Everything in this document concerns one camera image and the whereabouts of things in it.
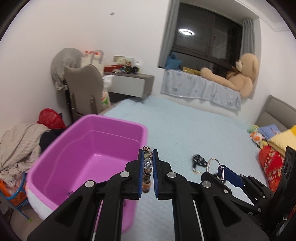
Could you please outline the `grey chair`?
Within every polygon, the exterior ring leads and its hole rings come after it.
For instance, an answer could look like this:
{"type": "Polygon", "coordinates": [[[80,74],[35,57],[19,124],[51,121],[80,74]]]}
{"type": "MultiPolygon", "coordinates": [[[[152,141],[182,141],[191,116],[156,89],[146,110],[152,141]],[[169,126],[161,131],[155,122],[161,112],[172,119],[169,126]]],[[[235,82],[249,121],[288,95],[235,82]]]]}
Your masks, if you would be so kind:
{"type": "Polygon", "coordinates": [[[101,103],[103,78],[96,67],[64,68],[64,76],[70,92],[71,109],[74,120],[84,115],[99,114],[103,111],[101,103]]]}

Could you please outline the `beige clothes pile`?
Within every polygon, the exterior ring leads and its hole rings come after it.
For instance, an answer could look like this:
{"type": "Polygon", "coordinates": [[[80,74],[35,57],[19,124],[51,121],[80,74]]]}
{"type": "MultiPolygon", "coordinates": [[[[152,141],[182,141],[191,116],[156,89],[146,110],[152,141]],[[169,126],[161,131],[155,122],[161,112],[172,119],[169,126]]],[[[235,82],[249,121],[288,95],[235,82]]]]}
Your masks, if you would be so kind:
{"type": "Polygon", "coordinates": [[[13,186],[16,177],[28,172],[41,154],[40,139],[49,129],[38,123],[20,123],[1,137],[1,180],[13,186]]]}

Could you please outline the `large tan teddy bear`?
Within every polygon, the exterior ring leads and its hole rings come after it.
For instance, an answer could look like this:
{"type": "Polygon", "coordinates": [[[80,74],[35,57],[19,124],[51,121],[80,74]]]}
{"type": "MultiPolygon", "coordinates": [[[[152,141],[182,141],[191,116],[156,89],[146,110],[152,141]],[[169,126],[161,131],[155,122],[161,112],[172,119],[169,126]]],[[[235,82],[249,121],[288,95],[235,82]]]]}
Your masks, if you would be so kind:
{"type": "Polygon", "coordinates": [[[228,87],[239,92],[241,98],[250,97],[253,90],[253,82],[259,72],[259,61],[254,54],[245,53],[236,61],[234,68],[226,78],[215,75],[210,69],[202,68],[200,75],[210,81],[228,87]]]}

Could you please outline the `purple plastic tub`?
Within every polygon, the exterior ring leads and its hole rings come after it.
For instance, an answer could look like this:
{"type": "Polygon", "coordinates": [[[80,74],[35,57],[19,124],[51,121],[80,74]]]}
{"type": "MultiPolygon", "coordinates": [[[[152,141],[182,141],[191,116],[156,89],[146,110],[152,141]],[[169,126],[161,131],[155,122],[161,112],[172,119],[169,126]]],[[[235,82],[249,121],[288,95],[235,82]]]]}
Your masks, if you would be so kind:
{"type": "Polygon", "coordinates": [[[45,220],[88,180],[109,180],[138,158],[147,128],[131,121],[85,115],[57,137],[27,174],[30,206],[45,220]]]}

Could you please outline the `grey upholstered headboard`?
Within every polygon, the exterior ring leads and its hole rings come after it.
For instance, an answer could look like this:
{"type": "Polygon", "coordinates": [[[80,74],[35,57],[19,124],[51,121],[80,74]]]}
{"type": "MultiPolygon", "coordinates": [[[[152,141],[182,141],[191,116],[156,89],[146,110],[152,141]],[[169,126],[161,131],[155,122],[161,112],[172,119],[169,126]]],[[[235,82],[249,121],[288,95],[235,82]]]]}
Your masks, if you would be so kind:
{"type": "Polygon", "coordinates": [[[275,124],[281,132],[284,132],[292,128],[295,122],[295,108],[269,95],[255,124],[259,127],[275,124]]]}

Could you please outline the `white plastic bag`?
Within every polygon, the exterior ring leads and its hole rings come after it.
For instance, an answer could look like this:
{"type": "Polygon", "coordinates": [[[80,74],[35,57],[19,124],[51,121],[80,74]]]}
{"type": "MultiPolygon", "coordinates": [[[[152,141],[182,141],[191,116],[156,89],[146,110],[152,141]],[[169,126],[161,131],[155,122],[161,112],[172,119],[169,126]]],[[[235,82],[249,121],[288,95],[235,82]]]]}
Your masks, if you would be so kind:
{"type": "Polygon", "coordinates": [[[101,97],[102,109],[106,110],[111,107],[111,101],[109,97],[108,89],[112,86],[113,75],[104,75],[103,76],[103,90],[101,97]]]}

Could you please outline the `grey garment on chair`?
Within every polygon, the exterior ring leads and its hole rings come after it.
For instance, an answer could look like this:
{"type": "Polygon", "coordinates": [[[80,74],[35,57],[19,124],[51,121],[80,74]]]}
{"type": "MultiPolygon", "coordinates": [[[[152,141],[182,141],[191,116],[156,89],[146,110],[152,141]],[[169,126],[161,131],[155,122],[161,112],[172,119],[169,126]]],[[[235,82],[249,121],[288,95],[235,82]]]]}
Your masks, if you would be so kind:
{"type": "Polygon", "coordinates": [[[57,91],[65,88],[65,67],[80,68],[83,53],[75,48],[64,48],[51,63],[51,77],[57,91]]]}

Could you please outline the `large silver ring bangle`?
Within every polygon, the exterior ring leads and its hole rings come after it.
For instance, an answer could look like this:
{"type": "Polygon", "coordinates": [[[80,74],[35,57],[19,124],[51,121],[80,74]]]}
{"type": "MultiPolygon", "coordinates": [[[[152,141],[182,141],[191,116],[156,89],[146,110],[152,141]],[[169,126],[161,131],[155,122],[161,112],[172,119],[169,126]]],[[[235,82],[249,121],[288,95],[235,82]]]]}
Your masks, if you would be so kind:
{"type": "Polygon", "coordinates": [[[206,165],[206,171],[213,174],[221,183],[225,183],[225,172],[221,162],[217,158],[210,158],[206,165]]]}

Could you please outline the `light blue bed blanket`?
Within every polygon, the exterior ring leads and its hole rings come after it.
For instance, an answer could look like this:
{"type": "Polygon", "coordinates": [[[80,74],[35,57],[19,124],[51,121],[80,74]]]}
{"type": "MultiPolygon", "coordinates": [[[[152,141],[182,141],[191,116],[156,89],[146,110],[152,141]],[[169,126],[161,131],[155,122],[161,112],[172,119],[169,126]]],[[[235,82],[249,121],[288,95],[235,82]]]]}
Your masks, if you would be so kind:
{"type": "MultiPolygon", "coordinates": [[[[137,160],[109,180],[88,180],[59,205],[28,240],[205,240],[201,176],[210,158],[265,184],[246,125],[166,99],[124,100],[105,117],[147,128],[142,196],[137,160]],[[152,151],[158,151],[159,196],[154,194],[152,151]]],[[[239,187],[232,195],[251,203],[239,187]]]]}

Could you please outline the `white tote bag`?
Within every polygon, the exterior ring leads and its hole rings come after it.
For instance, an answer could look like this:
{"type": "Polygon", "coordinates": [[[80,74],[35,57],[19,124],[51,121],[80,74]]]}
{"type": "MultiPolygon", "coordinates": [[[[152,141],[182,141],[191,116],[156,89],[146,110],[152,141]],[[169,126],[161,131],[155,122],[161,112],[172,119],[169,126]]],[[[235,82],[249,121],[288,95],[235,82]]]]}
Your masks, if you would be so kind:
{"type": "Polygon", "coordinates": [[[85,51],[81,58],[81,68],[92,65],[101,75],[104,73],[104,52],[102,50],[85,51]]]}

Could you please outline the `blue patterned window blanket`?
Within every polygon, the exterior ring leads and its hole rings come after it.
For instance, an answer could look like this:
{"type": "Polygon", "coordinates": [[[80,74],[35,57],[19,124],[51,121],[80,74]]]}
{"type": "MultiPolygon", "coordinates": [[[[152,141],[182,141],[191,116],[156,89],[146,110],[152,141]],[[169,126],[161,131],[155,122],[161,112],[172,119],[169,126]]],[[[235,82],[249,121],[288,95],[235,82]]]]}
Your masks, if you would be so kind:
{"type": "Polygon", "coordinates": [[[166,70],[161,93],[180,98],[205,100],[229,110],[241,110],[239,92],[183,71],[166,70]]]}

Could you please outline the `grey curtain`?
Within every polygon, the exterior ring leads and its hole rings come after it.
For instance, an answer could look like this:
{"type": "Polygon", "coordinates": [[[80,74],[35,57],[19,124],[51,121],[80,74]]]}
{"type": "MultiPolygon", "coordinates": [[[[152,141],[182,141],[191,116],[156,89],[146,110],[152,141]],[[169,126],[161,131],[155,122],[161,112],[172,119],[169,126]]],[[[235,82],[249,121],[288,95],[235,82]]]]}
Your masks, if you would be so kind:
{"type": "Polygon", "coordinates": [[[170,52],[173,46],[176,27],[177,27],[179,6],[180,6],[180,1],[177,1],[177,0],[169,1],[169,8],[166,15],[166,25],[165,25],[164,35],[163,35],[163,41],[162,41],[161,51],[159,54],[158,65],[160,68],[165,68],[167,58],[170,55],[170,52]]]}

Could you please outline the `yellow folded blanket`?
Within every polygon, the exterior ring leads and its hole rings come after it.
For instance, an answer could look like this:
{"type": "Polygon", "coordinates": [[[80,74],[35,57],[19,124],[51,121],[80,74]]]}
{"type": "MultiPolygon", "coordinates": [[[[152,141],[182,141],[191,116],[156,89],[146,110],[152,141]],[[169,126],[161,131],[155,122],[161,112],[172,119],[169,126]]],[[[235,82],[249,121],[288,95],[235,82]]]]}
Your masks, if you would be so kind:
{"type": "Polygon", "coordinates": [[[291,147],[294,150],[296,149],[295,134],[296,126],[294,125],[292,128],[272,137],[268,141],[268,144],[284,156],[287,146],[291,147]]]}

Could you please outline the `red floral quilt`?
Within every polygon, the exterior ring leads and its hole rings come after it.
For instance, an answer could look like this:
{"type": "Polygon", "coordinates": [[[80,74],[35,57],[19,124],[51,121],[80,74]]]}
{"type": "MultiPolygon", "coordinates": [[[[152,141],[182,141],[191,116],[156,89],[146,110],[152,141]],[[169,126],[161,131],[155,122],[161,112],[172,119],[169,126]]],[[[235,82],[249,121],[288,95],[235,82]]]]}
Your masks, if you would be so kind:
{"type": "Polygon", "coordinates": [[[264,146],[259,151],[258,160],[270,190],[276,192],[281,179],[284,157],[271,146],[264,146]]]}

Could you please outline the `red plastic basket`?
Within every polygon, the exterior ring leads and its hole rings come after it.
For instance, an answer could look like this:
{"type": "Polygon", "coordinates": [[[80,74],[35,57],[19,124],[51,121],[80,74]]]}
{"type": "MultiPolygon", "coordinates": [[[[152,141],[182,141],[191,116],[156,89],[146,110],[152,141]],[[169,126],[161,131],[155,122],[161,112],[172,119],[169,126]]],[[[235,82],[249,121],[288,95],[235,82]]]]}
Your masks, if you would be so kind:
{"type": "Polygon", "coordinates": [[[67,128],[62,117],[50,108],[45,108],[40,112],[37,123],[45,125],[52,130],[67,128]]]}

